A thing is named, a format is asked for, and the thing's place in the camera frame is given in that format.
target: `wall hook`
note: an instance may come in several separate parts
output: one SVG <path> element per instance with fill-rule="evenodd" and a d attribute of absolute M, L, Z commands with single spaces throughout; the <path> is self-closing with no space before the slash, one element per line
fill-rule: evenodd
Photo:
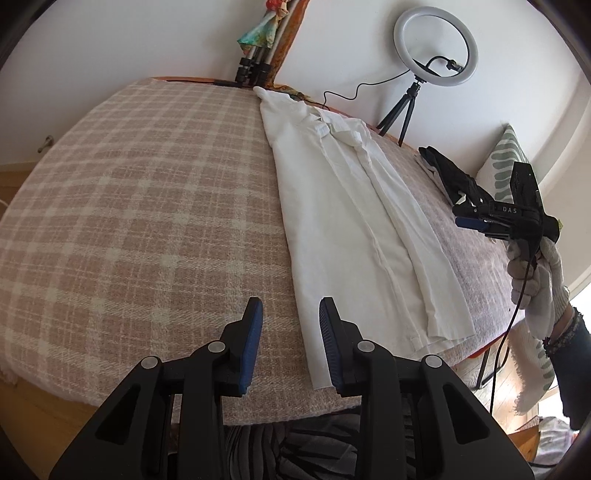
<path fill-rule="evenodd" d="M 51 135 L 47 135 L 47 137 L 45 138 L 45 143 L 37 149 L 37 153 L 41 153 L 46 148 L 53 147 L 53 144 L 55 142 L 56 141 Z"/>

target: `white shirt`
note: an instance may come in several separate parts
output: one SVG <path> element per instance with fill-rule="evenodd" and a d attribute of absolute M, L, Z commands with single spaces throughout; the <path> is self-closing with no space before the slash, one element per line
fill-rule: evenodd
<path fill-rule="evenodd" d="M 314 388 L 330 375 L 318 308 L 392 354 L 421 358 L 474 335 L 427 218 L 359 119 L 254 89 L 273 149 L 295 299 Z"/>

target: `hand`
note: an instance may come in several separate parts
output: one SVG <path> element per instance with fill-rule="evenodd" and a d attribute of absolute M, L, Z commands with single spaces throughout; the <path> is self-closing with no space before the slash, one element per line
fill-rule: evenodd
<path fill-rule="evenodd" d="M 512 277 L 511 301 L 517 304 L 525 282 L 520 309 L 525 309 L 525 321 L 531 334 L 543 340 L 549 337 L 554 324 L 560 320 L 569 305 L 569 291 L 564 286 L 562 261 L 554 242 L 544 237 L 540 243 L 541 257 L 536 269 L 530 266 L 527 280 L 527 261 L 520 260 L 519 246 L 509 242 L 507 273 Z"/>

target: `plaid blanket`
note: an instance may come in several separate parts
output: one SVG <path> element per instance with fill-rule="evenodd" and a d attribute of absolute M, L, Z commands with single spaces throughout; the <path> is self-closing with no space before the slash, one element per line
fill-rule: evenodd
<path fill-rule="evenodd" d="M 500 334 L 489 317 L 510 305 L 502 249 L 457 229 L 413 153 L 377 140 L 433 220 L 466 298 L 480 302 L 468 301 L 481 335 L 444 355 L 457 363 Z M 475 278 L 481 259 L 492 286 Z M 217 339 L 250 296 L 264 304 L 261 344 L 249 393 L 224 399 L 225 422 L 357 404 L 311 387 L 274 159 L 250 90 L 126 87 L 49 151 L 0 222 L 0 367 L 63 398 L 99 405 L 143 357 L 167 361 Z"/>

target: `sleeve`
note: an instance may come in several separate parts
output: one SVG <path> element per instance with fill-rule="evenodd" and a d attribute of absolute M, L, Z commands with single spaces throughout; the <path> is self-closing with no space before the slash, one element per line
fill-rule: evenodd
<path fill-rule="evenodd" d="M 563 413 L 571 429 L 580 430 L 591 411 L 591 335 L 578 310 L 554 343 L 544 341 L 544 349 L 556 373 Z"/>

